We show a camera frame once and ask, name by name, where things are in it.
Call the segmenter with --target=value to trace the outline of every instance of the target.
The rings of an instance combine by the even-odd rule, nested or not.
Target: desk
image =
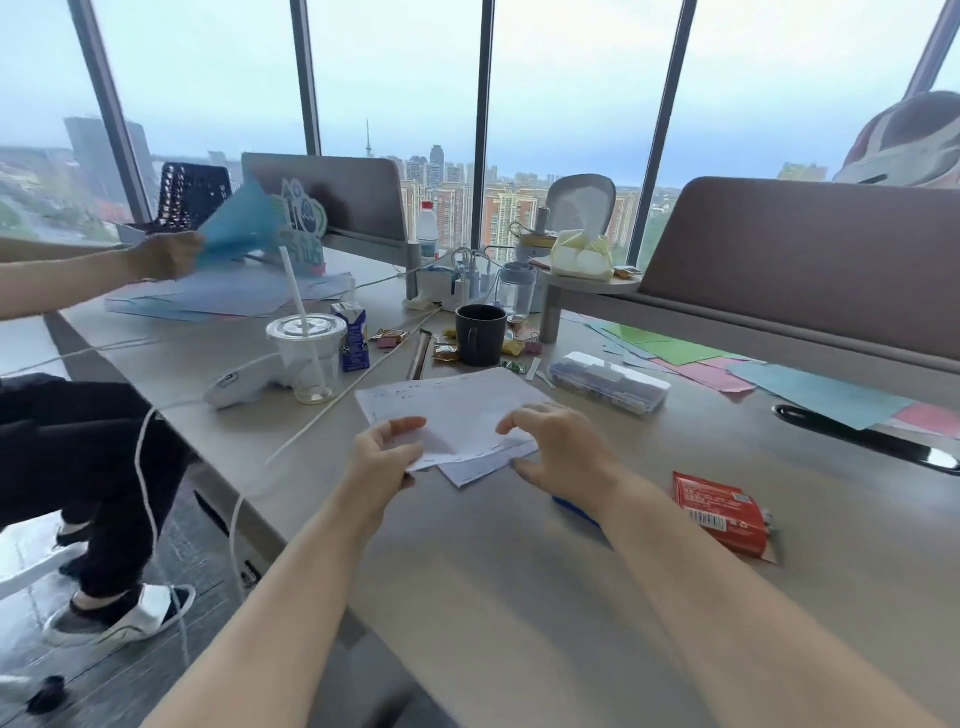
[[[331,265],[358,282],[393,268],[348,255]],[[359,292],[372,328],[404,314],[401,280]],[[108,314],[99,301],[65,312],[93,346],[196,325]],[[449,317],[431,327],[440,330]],[[199,395],[230,367],[270,351],[263,321],[109,352],[151,402]],[[600,352],[603,340],[562,321],[545,358]],[[361,386],[405,376],[414,347]],[[446,366],[427,376],[446,376]],[[757,570],[933,713],[960,724],[960,480],[776,420],[773,398],[734,404],[678,376],[664,408],[639,420],[563,390],[637,472],[666,489],[674,470],[735,484],[770,508],[783,564]],[[215,413],[165,413],[197,453],[282,537],[329,495],[352,437],[367,426],[345,398],[271,471],[267,457],[316,410],[274,392]],[[437,472],[401,494],[367,550],[350,609],[458,721],[480,726],[710,726],[669,640],[596,531],[501,471],[457,491]]]

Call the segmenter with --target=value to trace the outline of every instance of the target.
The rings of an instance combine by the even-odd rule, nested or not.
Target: forearm
[[[302,728],[361,546],[325,508],[286,548],[145,728]]]
[[[942,725],[654,486],[622,487],[602,525],[721,725]]]
[[[60,245],[38,240],[0,236],[0,263],[24,263],[34,260],[66,260],[82,255],[95,255],[119,248],[116,246]]]
[[[50,313],[137,280],[126,251],[0,264],[0,320]]]

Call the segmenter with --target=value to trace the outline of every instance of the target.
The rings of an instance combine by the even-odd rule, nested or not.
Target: mug
[[[507,312],[495,305],[472,303],[457,309],[457,347],[469,367],[494,367],[500,363],[507,335]]]

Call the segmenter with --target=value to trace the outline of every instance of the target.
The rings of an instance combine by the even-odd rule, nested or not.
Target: chair backrest
[[[135,226],[145,232],[194,231],[230,196],[226,167],[170,162],[160,175],[156,219]]]
[[[610,226],[616,185],[603,175],[571,175],[550,186],[546,206],[550,208],[546,228],[549,231],[583,230],[591,238],[602,235]]]

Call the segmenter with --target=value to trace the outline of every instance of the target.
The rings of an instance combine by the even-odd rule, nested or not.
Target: straw
[[[293,296],[294,304],[297,307],[297,312],[300,314],[300,326],[303,330],[303,338],[305,339],[310,334],[310,324],[307,322],[306,318],[306,308],[303,307],[303,299],[300,297],[300,287],[297,286],[297,277],[294,275],[294,266],[290,262],[290,254],[287,252],[286,246],[280,246],[280,257],[283,259],[283,270],[287,274],[287,283],[290,284],[290,295]],[[320,358],[317,356],[317,347],[311,342],[310,351],[313,353],[313,367],[317,373],[317,379],[320,382],[320,386],[326,389],[326,377],[324,376],[324,368],[320,366]]]

